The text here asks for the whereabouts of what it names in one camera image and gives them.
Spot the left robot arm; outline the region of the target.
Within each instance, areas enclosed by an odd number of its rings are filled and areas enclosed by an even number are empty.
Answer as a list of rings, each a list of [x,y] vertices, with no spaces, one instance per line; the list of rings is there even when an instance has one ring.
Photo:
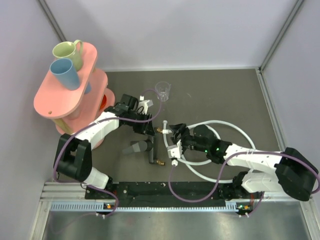
[[[109,133],[126,125],[141,135],[156,135],[152,121],[155,119],[148,109],[153,101],[123,94],[114,106],[107,107],[88,126],[73,134],[63,134],[59,138],[53,164],[54,174],[63,174],[79,183],[90,185],[102,198],[109,198],[114,191],[112,178],[93,167],[92,150]]]

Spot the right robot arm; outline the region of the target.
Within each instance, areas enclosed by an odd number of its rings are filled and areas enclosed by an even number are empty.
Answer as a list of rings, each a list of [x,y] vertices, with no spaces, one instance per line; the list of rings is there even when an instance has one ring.
[[[184,123],[170,125],[173,145],[168,155],[180,159],[185,151],[206,154],[208,160],[223,166],[243,167],[232,180],[234,194],[245,198],[251,193],[285,193],[293,199],[308,201],[320,183],[319,171],[299,151],[287,147],[285,151],[262,151],[222,140],[206,124],[194,128]]]

